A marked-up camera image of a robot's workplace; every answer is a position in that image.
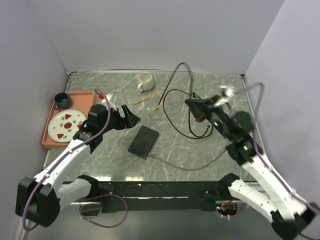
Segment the black network switch box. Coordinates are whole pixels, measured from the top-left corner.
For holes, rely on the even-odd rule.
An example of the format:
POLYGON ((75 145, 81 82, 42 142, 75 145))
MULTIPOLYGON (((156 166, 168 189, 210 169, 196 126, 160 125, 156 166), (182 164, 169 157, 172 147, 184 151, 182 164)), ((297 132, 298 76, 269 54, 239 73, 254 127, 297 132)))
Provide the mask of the black network switch box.
POLYGON ((158 136, 158 131, 142 125, 129 146, 128 152, 146 160, 158 136))

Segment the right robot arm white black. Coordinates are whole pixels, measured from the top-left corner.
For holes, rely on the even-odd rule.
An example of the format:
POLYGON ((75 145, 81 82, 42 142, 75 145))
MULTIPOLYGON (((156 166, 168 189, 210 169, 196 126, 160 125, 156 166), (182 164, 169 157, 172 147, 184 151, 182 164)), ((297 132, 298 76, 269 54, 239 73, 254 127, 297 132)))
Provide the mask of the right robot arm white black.
POLYGON ((207 99, 186 99, 185 104, 200 123, 207 120, 227 141, 229 156, 246 170, 262 187, 259 192, 239 176, 229 173, 218 181, 218 193, 223 199, 236 198, 261 213, 275 233, 283 240, 294 240, 312 223, 319 209, 296 196, 270 163, 263 149, 250 134, 254 130, 251 115, 238 111, 232 116, 218 105, 218 95, 207 99))

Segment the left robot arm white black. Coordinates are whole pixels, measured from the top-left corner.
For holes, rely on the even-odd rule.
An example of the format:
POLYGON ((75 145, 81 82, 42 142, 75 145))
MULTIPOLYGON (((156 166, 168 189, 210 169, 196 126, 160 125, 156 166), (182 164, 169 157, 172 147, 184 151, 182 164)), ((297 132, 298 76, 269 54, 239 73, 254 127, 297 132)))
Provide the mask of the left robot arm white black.
POLYGON ((24 177, 17 186, 16 215, 43 227, 50 226, 59 213, 69 204, 85 198, 94 201, 99 195, 97 179, 80 175, 72 183, 64 185, 70 172, 85 160, 102 142, 103 134, 110 130, 135 127, 140 118, 122 105, 124 116, 118 109, 95 104, 88 118, 75 133, 67 148, 34 178, 24 177))

